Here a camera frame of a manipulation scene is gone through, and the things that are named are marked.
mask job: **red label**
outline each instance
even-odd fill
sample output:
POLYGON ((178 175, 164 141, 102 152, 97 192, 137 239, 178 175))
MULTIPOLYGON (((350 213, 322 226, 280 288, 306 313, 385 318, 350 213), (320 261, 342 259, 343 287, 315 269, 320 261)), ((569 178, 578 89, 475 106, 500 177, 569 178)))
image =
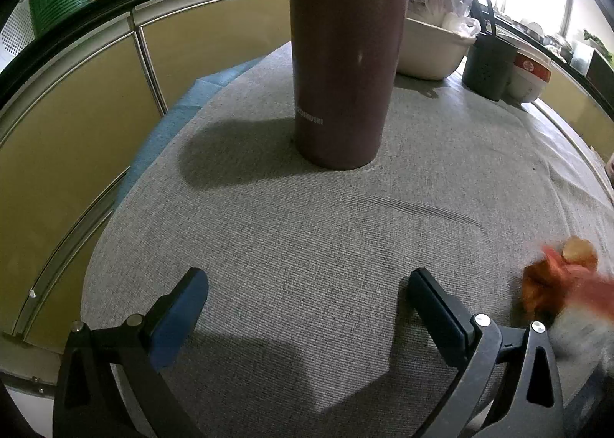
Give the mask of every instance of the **red label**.
POLYGON ((514 66, 518 66, 525 71, 529 71, 531 74, 534 74, 536 77, 544 80, 546 83, 550 81, 550 76, 552 75, 552 72, 546 68, 546 66, 539 64, 537 61, 530 59, 527 56, 523 56, 521 53, 516 54, 514 66))

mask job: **green plant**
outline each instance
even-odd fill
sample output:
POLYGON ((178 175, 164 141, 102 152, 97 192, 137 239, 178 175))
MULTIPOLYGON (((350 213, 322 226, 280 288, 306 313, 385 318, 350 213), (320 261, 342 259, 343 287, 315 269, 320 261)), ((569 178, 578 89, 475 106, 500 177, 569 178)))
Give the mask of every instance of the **green plant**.
POLYGON ((601 39, 598 36, 592 35, 588 31, 584 30, 584 39, 593 40, 601 48, 601 51, 604 54, 604 57, 606 58, 606 60, 610 64, 614 64, 614 60, 612 59, 612 54, 609 53, 606 46, 604 45, 604 43, 601 41, 601 39))

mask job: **beige cabinet door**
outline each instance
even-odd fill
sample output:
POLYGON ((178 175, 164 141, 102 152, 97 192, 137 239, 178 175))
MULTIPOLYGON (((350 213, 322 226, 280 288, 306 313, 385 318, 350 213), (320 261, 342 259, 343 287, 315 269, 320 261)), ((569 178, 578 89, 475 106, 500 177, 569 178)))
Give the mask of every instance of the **beige cabinet door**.
POLYGON ((71 325, 81 318, 85 270, 105 226, 106 222, 91 234, 58 277, 24 338, 26 343, 57 353, 64 351, 71 325))
POLYGON ((571 77, 553 68, 540 98, 607 161, 614 153, 614 121, 571 77))
MULTIPOLYGON (((5 333, 13 333, 54 250, 127 168, 160 119, 132 33, 59 75, 21 108, 25 113, 18 122, 13 115, 11 128, 0 124, 0 131, 8 132, 0 139, 0 331, 5 333)), ((72 277, 57 287, 67 284, 77 294, 75 283, 72 277)))
POLYGON ((171 108, 197 78, 288 42, 289 0, 214 0, 149 22, 143 34, 171 108))

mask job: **utensil holder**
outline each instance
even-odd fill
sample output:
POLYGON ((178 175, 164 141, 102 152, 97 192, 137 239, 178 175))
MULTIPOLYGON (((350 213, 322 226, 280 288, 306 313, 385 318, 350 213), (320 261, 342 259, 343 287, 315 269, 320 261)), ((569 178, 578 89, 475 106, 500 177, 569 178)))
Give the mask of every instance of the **utensil holder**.
POLYGON ((462 82, 482 97, 501 99, 517 52, 514 45, 498 36, 480 33, 469 49, 462 82))

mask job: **perforated metal panel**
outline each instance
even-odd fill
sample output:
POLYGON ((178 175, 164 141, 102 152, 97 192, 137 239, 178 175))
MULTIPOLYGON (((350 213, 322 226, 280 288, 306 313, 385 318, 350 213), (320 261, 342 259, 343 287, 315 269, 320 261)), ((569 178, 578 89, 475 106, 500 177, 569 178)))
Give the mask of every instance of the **perforated metal panel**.
POLYGON ((0 31, 0 69, 35 38, 28 0, 20 0, 0 31))

